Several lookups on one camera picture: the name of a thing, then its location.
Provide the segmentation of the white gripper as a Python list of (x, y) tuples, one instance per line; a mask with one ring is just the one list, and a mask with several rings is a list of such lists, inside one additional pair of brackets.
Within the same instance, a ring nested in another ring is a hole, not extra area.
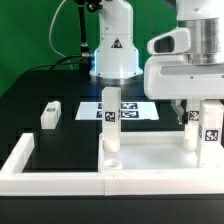
[(152, 56), (144, 68), (149, 99), (169, 99), (178, 123), (185, 123), (181, 99), (224, 99), (224, 63), (192, 65), (183, 55)]

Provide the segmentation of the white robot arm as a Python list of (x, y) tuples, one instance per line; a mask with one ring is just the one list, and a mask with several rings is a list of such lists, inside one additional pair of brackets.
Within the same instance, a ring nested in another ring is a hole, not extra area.
[(167, 0), (177, 27), (151, 39), (139, 67), (133, 44), (133, 9), (126, 0), (102, 0), (100, 44), (92, 80), (119, 85), (144, 77), (150, 99), (170, 100), (179, 116), (183, 99), (224, 99), (224, 0)]

